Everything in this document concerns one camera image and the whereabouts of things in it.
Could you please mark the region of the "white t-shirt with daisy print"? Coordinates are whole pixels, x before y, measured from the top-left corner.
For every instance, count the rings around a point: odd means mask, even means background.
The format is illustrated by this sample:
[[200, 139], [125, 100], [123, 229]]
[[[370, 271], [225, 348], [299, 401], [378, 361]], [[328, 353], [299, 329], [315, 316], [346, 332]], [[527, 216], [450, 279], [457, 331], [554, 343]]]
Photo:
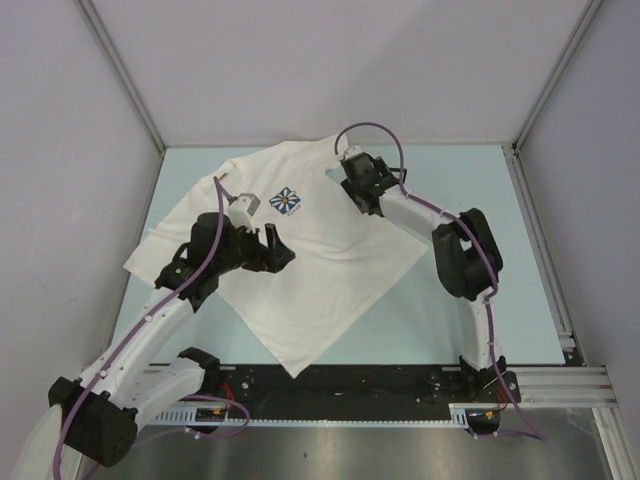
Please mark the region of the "white t-shirt with daisy print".
[[226, 160], [148, 231], [125, 269], [152, 284], [188, 241], [197, 216], [217, 210], [217, 184], [231, 194], [256, 195], [256, 223], [274, 224], [296, 257], [277, 274], [225, 274], [217, 292], [297, 377], [428, 250], [391, 222], [362, 214], [328, 176], [348, 147], [347, 138], [331, 136]]

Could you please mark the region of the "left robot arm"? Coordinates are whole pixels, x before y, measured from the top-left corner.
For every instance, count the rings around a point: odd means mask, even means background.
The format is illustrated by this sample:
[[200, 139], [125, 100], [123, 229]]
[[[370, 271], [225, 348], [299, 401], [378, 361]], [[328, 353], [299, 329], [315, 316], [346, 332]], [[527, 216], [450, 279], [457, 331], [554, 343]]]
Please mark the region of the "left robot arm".
[[12, 478], [62, 478], [66, 447], [112, 467], [162, 411], [184, 398], [207, 400], [219, 392], [219, 361], [197, 348], [180, 353], [153, 380], [143, 373], [217, 290], [222, 275], [236, 269], [278, 273], [295, 259], [275, 225], [266, 224], [261, 240], [251, 220], [247, 213], [198, 216], [189, 240], [161, 270], [138, 320], [77, 379], [60, 377], [51, 386], [50, 408], [29, 435]]

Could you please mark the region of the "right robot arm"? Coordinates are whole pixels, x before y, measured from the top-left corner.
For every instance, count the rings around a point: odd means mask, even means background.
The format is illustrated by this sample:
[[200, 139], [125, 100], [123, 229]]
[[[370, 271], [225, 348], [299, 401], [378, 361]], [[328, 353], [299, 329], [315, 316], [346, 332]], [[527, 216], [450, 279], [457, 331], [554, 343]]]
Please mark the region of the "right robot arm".
[[347, 149], [341, 186], [358, 209], [407, 227], [431, 242], [443, 288], [458, 300], [463, 322], [461, 376], [463, 393], [484, 401], [497, 389], [505, 360], [497, 347], [492, 300], [498, 291], [503, 259], [482, 211], [457, 216], [406, 191], [402, 174], [357, 147]]

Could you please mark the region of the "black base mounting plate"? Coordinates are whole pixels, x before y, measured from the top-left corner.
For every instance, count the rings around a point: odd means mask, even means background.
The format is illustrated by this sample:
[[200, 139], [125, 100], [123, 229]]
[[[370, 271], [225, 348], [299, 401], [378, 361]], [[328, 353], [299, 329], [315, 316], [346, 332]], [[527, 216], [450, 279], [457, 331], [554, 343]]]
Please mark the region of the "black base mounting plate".
[[437, 403], [493, 403], [521, 400], [516, 374], [489, 367], [479, 372], [462, 365], [312, 365], [291, 377], [276, 365], [223, 365], [220, 382], [236, 399], [286, 391], [321, 394], [400, 394], [427, 397]]

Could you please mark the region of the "aluminium front frame rail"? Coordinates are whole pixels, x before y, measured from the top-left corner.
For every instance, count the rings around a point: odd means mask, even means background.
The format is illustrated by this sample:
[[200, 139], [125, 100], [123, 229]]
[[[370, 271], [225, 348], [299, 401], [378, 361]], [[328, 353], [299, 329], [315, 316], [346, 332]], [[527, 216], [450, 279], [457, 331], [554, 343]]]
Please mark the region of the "aluminium front frame rail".
[[[616, 402], [615, 394], [611, 382], [604, 368], [589, 367], [514, 367], [511, 366], [507, 370], [513, 371], [520, 385], [521, 405], [533, 406], [600, 406], [611, 405]], [[382, 399], [407, 399], [412, 402], [426, 402], [428, 404], [438, 404], [427, 397], [416, 396], [409, 393], [400, 394], [364, 394], [364, 393], [347, 393], [347, 394], [321, 394], [321, 393], [300, 393], [286, 391], [271, 391], [259, 393], [255, 398], [242, 397], [237, 400], [257, 401], [268, 395], [294, 394], [301, 396], [314, 397], [361, 397], [372, 400]], [[490, 403], [471, 403], [456, 402], [457, 404], [470, 403], [490, 404]]]

